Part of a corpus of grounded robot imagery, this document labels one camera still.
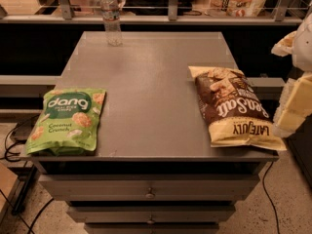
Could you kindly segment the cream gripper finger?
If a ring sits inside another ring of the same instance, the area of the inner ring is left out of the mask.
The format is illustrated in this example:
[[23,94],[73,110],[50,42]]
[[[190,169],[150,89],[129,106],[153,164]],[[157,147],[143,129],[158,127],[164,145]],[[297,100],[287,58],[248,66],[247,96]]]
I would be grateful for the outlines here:
[[289,78],[279,99],[273,117],[273,134],[289,137],[312,114],[312,73],[300,78]]

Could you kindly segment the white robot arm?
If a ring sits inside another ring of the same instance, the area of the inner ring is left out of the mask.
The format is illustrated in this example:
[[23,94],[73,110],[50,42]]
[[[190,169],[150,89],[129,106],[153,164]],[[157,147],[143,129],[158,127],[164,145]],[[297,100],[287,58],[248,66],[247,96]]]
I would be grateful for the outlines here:
[[299,78],[288,79],[273,117],[273,133],[289,137],[312,114],[312,15],[276,43],[271,53],[280,57],[291,55],[292,65],[303,72]]

